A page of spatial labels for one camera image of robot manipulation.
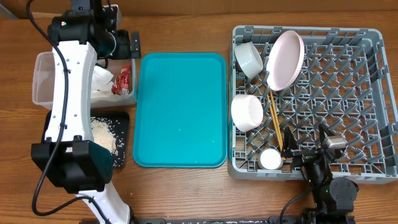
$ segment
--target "red snack bag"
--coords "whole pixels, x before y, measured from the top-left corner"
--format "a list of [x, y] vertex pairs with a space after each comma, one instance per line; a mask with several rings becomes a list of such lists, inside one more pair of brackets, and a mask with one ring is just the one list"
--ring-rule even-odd
[[117, 95], [127, 95], [129, 94], [129, 81], [130, 81], [130, 71], [129, 65], [123, 66], [120, 75], [118, 75], [112, 86], [112, 93]]

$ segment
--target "clear plastic container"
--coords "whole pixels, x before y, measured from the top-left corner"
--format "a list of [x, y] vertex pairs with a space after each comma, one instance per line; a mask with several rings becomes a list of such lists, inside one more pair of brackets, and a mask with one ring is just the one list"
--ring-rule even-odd
[[[129, 60], [109, 60], [108, 70], [117, 76], [120, 74], [123, 65], [128, 65]], [[136, 61], [131, 62], [131, 91], [128, 95], [113, 95], [107, 97], [91, 98], [91, 108], [108, 106], [134, 105], [137, 102], [137, 75]], [[36, 105], [52, 109], [54, 92], [55, 65], [52, 52], [42, 52], [36, 58], [36, 65], [33, 74], [32, 101]]]

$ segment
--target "teal tray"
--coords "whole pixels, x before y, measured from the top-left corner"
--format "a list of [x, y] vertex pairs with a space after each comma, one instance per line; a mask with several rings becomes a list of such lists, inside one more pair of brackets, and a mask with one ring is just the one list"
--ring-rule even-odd
[[213, 53], [154, 53], [139, 78], [132, 155], [144, 167], [218, 167], [228, 146], [226, 63]]

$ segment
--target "white bowl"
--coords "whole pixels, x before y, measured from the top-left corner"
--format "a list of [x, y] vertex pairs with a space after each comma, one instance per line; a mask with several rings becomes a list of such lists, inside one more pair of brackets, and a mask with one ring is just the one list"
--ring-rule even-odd
[[235, 126], [246, 132], [260, 126], [264, 112], [256, 96], [238, 94], [232, 100], [231, 116]]
[[252, 43], [245, 43], [236, 46], [235, 56], [243, 73], [248, 78], [254, 78], [262, 71], [263, 63], [260, 53]]

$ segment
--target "chopsticks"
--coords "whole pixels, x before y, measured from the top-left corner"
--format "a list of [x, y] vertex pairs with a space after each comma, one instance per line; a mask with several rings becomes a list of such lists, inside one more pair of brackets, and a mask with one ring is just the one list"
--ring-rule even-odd
[[275, 132], [276, 132], [276, 136], [277, 136], [278, 143], [279, 143], [279, 150], [282, 152], [283, 143], [282, 143], [282, 135], [280, 133], [280, 128], [279, 128], [278, 115], [276, 113], [276, 107], [275, 107], [274, 96], [272, 95], [272, 91], [270, 91], [270, 93], [271, 93], [272, 105], [269, 108], [269, 110], [271, 111], [272, 120], [274, 122]]

